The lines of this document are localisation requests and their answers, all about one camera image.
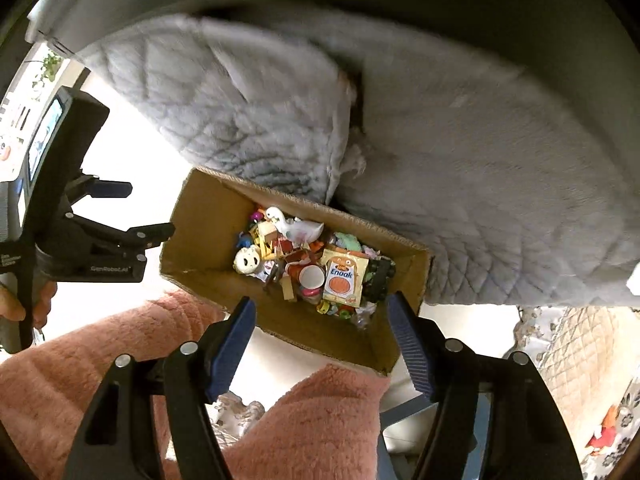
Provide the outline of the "brown cardboard trash box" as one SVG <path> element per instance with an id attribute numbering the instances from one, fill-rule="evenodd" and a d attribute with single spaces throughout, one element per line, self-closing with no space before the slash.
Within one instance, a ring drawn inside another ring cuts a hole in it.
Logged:
<path id="1" fill-rule="evenodd" d="M 311 244 L 293 244 L 265 218 L 271 206 L 287 219 L 323 223 L 321 236 Z M 160 272 L 175 285 L 227 312 L 249 296 L 265 333 L 382 374 L 394 368 L 399 350 L 385 298 L 401 292 L 410 307 L 420 306 L 432 260 L 425 246 L 327 206 L 197 169 L 184 182 L 171 222 L 176 232 L 163 248 Z M 250 245 L 259 248 L 262 266 L 242 275 L 233 269 L 233 259 Z M 322 292 L 311 297 L 300 292 L 300 270 L 322 267 L 326 248 L 369 259 L 359 307 L 326 301 Z"/>

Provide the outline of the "orange Enaak snack packet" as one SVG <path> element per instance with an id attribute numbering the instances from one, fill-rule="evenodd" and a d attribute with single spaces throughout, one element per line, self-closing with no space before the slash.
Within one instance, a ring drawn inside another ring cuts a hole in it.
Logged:
<path id="1" fill-rule="evenodd" d="M 322 298 L 334 304 L 359 307 L 369 259 L 326 248 L 320 263 L 326 276 Z"/>

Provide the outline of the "white panda face toy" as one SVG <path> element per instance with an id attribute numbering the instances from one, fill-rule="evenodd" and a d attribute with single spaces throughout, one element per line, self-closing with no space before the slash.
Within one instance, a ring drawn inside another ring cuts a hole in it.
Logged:
<path id="1" fill-rule="evenodd" d="M 261 266 L 262 256 L 255 245 L 240 248 L 233 259 L 233 269 L 242 275 L 255 274 Z"/>

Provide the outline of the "white red paper cup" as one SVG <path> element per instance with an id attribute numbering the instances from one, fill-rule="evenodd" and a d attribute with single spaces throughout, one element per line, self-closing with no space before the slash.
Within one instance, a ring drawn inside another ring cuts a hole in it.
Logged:
<path id="1" fill-rule="evenodd" d="M 304 266 L 299 272 L 298 282 L 300 292 L 304 297 L 317 296 L 322 292 L 326 274 L 321 266 L 310 264 Z"/>

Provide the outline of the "white duck toy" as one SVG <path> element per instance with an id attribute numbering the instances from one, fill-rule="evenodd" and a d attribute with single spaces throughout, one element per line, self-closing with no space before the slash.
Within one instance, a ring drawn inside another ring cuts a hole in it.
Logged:
<path id="1" fill-rule="evenodd" d="M 321 236 L 324 224 L 302 220 L 287 219 L 278 207 L 271 206 L 265 210 L 265 218 L 274 224 L 278 232 L 293 244 L 311 244 Z"/>

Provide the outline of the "grey quilted blanket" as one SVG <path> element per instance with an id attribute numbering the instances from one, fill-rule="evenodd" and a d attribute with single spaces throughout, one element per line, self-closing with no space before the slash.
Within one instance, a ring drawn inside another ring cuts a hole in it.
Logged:
<path id="1" fill-rule="evenodd" d="M 316 8 L 158 16 L 78 54 L 191 164 L 426 245 L 438 304 L 634 307 L 639 195 L 519 67 Z"/>

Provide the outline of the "floral patterned sofa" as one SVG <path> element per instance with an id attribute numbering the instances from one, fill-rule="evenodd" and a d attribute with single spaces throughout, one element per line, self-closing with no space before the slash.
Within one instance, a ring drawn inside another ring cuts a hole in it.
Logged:
<path id="1" fill-rule="evenodd" d="M 636 376 L 620 403 L 608 409 L 600 429 L 588 441 L 587 456 L 580 462 L 582 478 L 607 479 L 612 474 L 639 431 L 639 403 L 639 377 Z"/>

